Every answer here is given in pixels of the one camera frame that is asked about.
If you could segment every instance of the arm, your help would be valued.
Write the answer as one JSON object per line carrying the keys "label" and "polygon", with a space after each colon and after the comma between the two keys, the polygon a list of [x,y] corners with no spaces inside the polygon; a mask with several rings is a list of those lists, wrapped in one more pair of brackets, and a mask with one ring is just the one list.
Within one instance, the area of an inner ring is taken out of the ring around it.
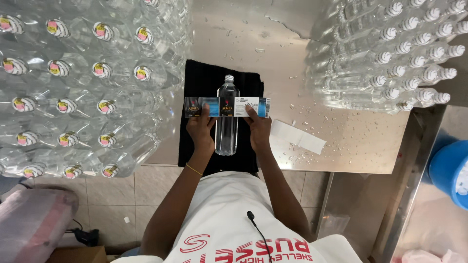
{"label": "arm", "polygon": [[[210,130],[216,118],[210,119],[209,112],[210,108],[205,104],[202,116],[191,118],[187,123],[187,131],[195,144],[195,151],[188,165],[201,174],[214,151]],[[142,255],[154,255],[166,259],[179,234],[200,178],[201,175],[189,167],[183,169],[146,226],[141,241]]]}
{"label": "arm", "polygon": [[271,152],[271,119],[260,118],[250,106],[246,106],[246,111],[250,116],[244,117],[244,120],[250,126],[250,143],[262,167],[275,217],[287,228],[298,233],[308,242],[312,242],[314,238],[306,214],[286,182]]}

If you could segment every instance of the person's right hand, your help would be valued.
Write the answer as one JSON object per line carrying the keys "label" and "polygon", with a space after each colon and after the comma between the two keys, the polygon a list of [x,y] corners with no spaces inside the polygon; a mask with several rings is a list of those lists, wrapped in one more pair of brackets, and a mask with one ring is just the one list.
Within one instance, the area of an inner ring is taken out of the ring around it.
{"label": "person's right hand", "polygon": [[249,117],[243,117],[250,126],[250,144],[255,152],[270,150],[271,118],[261,118],[249,105],[245,106]]}

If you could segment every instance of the gold bracelet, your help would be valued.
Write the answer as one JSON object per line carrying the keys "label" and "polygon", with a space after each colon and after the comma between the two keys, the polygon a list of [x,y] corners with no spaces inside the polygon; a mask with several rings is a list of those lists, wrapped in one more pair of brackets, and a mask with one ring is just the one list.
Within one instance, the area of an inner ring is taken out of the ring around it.
{"label": "gold bracelet", "polygon": [[195,170],[194,168],[190,167],[189,163],[185,163],[186,166],[188,166],[190,169],[194,170],[197,174],[203,176],[203,174],[199,173],[197,170]]}

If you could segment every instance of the white t-shirt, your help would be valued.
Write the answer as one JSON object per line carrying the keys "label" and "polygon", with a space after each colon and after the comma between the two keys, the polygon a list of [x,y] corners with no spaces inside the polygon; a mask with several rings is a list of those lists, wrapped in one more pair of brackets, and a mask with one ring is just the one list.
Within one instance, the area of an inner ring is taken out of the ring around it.
{"label": "white t-shirt", "polygon": [[[263,238],[247,218],[255,223]],[[200,180],[172,251],[164,262],[267,263],[272,261],[360,263],[348,241],[333,235],[308,243],[273,215],[265,183],[241,172],[220,172]],[[130,256],[115,263],[161,263],[157,256]]]}

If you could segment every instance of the tile floor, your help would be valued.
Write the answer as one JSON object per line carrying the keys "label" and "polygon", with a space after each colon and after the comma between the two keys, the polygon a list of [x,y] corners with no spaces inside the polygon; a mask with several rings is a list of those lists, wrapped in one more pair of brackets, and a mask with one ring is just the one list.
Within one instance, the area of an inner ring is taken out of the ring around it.
{"label": "tile floor", "polygon": [[[180,167],[142,166],[127,178],[73,180],[36,178],[27,180],[35,188],[69,189],[80,198],[75,219],[84,230],[99,229],[100,243],[125,250],[137,246],[146,225],[181,172]],[[316,227],[329,173],[283,171],[307,218]],[[74,222],[70,227],[77,227]]]}

